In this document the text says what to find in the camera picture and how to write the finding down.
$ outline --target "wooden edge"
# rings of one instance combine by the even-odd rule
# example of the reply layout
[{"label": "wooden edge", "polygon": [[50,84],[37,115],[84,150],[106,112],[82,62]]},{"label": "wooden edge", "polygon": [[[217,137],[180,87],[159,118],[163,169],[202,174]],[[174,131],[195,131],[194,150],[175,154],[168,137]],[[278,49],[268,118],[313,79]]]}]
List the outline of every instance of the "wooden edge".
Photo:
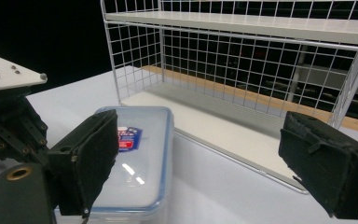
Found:
[{"label": "wooden edge", "polygon": [[[142,69],[150,72],[154,72],[157,74],[162,74],[161,68],[156,66],[143,66]],[[299,105],[292,102],[287,102],[278,98],[269,97],[266,95],[258,94],[256,92],[252,91],[246,91],[240,88],[235,88],[231,86],[227,86],[221,83],[216,83],[210,80],[202,79],[199,77],[192,77],[185,74],[181,74],[178,72],[174,72],[172,70],[165,70],[165,76],[172,77],[174,79],[184,81],[187,83],[193,83],[201,87],[205,87],[212,90],[221,91],[227,94],[235,95],[240,98],[244,98],[249,101],[254,101],[262,105],[271,106],[280,110],[285,111],[296,111],[299,113],[303,113],[306,115],[310,115],[315,117],[316,119],[320,119],[324,122],[329,121],[331,117],[331,113],[327,111],[323,111],[320,109],[316,109],[310,106],[306,105]],[[358,131],[358,119],[345,117],[344,120],[342,120],[342,126],[345,128],[353,129],[355,131]]]}]

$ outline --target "container lid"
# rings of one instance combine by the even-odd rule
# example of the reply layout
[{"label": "container lid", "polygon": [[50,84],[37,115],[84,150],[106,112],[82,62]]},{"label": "container lid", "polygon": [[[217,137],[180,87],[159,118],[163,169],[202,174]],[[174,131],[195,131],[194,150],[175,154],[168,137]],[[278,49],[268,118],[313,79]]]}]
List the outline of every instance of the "container lid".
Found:
[{"label": "container lid", "polygon": [[140,138],[138,146],[136,140],[133,146],[131,140],[124,143],[124,147],[128,143],[127,150],[118,153],[91,215],[149,216],[165,198],[167,169],[171,165],[172,113],[166,107],[155,106],[104,107],[97,113],[110,109],[117,111],[119,130],[130,130]]}]

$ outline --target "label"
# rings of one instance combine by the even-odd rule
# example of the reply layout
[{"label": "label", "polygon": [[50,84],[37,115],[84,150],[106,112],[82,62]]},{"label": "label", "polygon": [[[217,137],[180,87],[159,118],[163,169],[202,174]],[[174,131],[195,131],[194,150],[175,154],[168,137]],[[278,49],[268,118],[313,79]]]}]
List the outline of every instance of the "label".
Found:
[{"label": "label", "polygon": [[127,152],[138,149],[142,130],[133,127],[118,127],[118,151]]}]

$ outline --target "metal mounting plate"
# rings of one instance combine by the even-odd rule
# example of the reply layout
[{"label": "metal mounting plate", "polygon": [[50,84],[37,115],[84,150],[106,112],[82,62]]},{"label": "metal mounting plate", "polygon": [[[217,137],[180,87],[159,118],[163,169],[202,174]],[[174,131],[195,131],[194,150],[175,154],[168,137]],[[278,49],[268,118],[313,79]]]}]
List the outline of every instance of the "metal mounting plate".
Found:
[{"label": "metal mounting plate", "polygon": [[45,74],[36,73],[28,68],[0,58],[0,90],[33,86],[46,83],[47,81],[48,78]]}]

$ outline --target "white table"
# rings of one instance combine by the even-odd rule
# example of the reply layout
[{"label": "white table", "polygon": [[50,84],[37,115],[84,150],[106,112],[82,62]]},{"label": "white table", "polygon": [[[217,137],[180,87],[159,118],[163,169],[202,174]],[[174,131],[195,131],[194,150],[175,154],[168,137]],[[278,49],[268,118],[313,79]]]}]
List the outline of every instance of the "white table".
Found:
[{"label": "white table", "polygon": [[[114,87],[112,73],[105,73],[29,96],[48,125],[48,147],[98,108],[118,105]],[[357,132],[344,132],[358,139]],[[310,195],[294,192],[179,134],[173,138],[168,211],[170,224],[358,223],[330,218]]]}]

